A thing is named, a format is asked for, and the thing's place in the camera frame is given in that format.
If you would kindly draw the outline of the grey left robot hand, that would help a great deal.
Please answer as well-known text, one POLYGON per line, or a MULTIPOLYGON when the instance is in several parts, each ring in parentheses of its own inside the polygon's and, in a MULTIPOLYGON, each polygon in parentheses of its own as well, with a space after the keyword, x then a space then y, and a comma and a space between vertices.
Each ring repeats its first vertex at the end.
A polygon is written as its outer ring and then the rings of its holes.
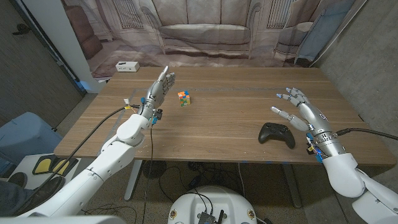
POLYGON ((148 89, 144 104, 137 113, 147 119, 153 117, 154 111, 164 102, 165 95, 174 83, 175 74, 174 72, 169 73, 169 67, 166 66, 158 79, 148 89))

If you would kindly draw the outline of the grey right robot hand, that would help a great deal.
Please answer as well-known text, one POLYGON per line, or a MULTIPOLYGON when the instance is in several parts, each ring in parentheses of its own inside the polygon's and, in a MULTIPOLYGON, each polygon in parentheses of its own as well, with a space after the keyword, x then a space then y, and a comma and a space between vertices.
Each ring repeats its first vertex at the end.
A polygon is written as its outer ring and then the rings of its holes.
POLYGON ((316 106, 311 104, 309 99, 299 89, 286 88, 286 90, 288 94, 277 94, 277 97, 287 100, 297 107, 304 121, 296 115, 289 114, 275 106, 272 106, 271 110, 288 120, 299 131, 311 133, 314 143, 327 157, 345 154, 346 151, 332 131, 326 116, 316 106))

